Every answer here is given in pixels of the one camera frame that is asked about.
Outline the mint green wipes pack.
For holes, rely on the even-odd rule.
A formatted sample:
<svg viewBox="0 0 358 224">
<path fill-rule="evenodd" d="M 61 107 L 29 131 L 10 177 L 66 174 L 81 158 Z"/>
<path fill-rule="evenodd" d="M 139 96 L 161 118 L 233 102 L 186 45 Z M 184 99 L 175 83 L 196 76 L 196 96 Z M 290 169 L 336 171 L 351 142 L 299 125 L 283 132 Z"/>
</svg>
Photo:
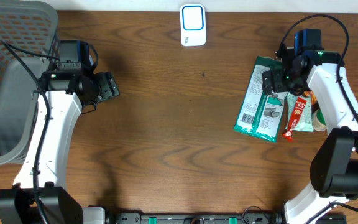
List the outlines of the mint green wipes pack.
<svg viewBox="0 0 358 224">
<path fill-rule="evenodd" d="M 312 125 L 312 104 L 311 104 L 311 97 L 300 96 L 300 98 L 306 100 L 306 106 L 301 114 L 300 121 L 295 126 L 295 131 L 304 131 L 304 132 L 313 132 L 313 125 Z M 298 96 L 292 95 L 289 93 L 287 95 L 287 106 L 288 106 L 288 121 L 290 121 L 290 116 L 292 111 L 295 107 L 295 103 L 298 99 Z"/>
</svg>

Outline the small orange box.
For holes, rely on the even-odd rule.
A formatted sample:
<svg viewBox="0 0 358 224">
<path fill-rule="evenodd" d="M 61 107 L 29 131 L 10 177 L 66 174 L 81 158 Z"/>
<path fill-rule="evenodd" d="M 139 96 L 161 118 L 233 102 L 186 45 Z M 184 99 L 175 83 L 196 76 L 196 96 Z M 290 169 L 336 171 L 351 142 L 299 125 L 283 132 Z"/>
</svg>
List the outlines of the small orange box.
<svg viewBox="0 0 358 224">
<path fill-rule="evenodd" d="M 315 96 L 315 94 L 314 94 L 312 91 L 305 91 L 305 92 L 303 93 L 303 96 L 304 96 L 304 97 L 307 97 L 307 98 L 310 98 L 312 105 L 314 105 L 314 104 L 317 103 L 316 96 Z"/>
</svg>

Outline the red sachet packet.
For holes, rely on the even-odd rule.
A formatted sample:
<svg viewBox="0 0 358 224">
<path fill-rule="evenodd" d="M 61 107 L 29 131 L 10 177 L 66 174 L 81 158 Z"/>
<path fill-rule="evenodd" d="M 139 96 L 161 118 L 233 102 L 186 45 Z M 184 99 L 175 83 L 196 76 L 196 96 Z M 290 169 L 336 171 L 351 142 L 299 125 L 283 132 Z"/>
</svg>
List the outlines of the red sachet packet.
<svg viewBox="0 0 358 224">
<path fill-rule="evenodd" d="M 306 106 L 307 101 L 303 98 L 298 97 L 295 106 L 293 108 L 293 111 L 290 116 L 290 120 L 288 122 L 287 130 L 283 133 L 283 137 L 288 140 L 292 141 L 292 134 L 293 130 L 296 127 L 296 125 L 299 123 L 301 115 L 303 113 L 303 110 Z"/>
</svg>

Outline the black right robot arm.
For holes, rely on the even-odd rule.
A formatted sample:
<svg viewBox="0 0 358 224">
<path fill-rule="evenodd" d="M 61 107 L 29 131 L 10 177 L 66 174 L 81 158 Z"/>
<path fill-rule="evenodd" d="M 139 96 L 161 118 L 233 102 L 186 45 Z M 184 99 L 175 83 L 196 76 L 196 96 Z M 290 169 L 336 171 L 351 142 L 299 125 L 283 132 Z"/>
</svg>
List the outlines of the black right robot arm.
<svg viewBox="0 0 358 224">
<path fill-rule="evenodd" d="M 274 213 L 272 223 L 316 223 L 334 207 L 358 199 L 358 102 L 347 81 L 344 56 L 324 50 L 279 50 L 281 72 L 264 72 L 265 93 L 311 90 L 327 138 L 310 166 L 309 184 Z"/>
</svg>

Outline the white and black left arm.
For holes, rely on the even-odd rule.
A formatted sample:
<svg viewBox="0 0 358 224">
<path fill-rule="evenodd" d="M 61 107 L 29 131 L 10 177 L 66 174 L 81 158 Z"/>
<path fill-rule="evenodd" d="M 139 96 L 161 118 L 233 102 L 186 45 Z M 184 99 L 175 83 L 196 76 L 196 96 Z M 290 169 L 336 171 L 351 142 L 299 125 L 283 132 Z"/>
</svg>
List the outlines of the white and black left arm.
<svg viewBox="0 0 358 224">
<path fill-rule="evenodd" d="M 10 189 L 0 189 L 2 223 L 113 223 L 107 209 L 82 207 L 66 185 L 68 151 L 85 106 L 119 96 L 111 72 L 44 72 L 25 161 Z"/>
</svg>

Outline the white jar green lid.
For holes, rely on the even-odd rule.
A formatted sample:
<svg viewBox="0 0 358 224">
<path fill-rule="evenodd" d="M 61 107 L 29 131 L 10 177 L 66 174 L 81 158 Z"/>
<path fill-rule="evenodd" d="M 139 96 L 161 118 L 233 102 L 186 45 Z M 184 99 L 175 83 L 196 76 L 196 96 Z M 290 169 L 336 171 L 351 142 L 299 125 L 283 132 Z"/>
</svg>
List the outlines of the white jar green lid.
<svg viewBox="0 0 358 224">
<path fill-rule="evenodd" d="M 322 114 L 322 111 L 320 109 L 317 109 L 313 114 L 312 114 L 312 125 L 313 125 L 313 129 L 315 131 L 325 131 L 327 130 L 326 127 L 326 123 L 324 120 L 324 116 Z"/>
</svg>

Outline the green 3M package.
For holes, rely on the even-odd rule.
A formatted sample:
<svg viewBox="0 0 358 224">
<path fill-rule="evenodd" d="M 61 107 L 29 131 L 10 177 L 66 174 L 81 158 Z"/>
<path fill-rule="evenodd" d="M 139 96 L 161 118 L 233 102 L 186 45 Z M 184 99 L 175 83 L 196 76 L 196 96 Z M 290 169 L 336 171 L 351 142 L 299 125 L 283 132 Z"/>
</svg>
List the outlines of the green 3M package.
<svg viewBox="0 0 358 224">
<path fill-rule="evenodd" d="M 234 125 L 235 131 L 270 142 L 277 140 L 287 93 L 265 95 L 262 91 L 262 74 L 281 67 L 282 64 L 272 58 L 256 58 Z"/>
</svg>

